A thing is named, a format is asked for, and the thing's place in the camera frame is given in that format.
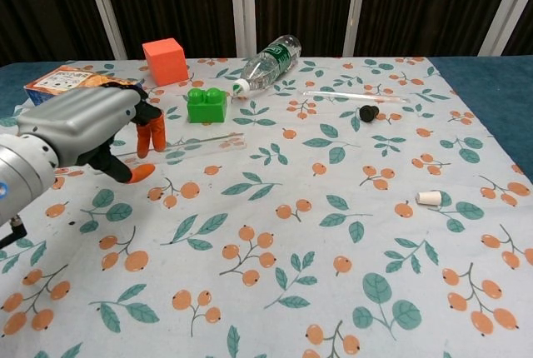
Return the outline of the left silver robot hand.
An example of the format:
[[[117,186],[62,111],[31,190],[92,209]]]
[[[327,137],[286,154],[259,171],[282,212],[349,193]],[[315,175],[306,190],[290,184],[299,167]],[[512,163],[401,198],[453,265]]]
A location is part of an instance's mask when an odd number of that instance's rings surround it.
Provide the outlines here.
[[[20,136],[44,140],[55,152],[60,167],[89,165],[115,181],[133,184],[148,178],[152,164],[130,168],[115,157],[111,145],[128,123],[137,129],[137,156],[167,146],[162,110],[148,101],[138,86],[107,82],[64,92],[29,109],[17,119]]]

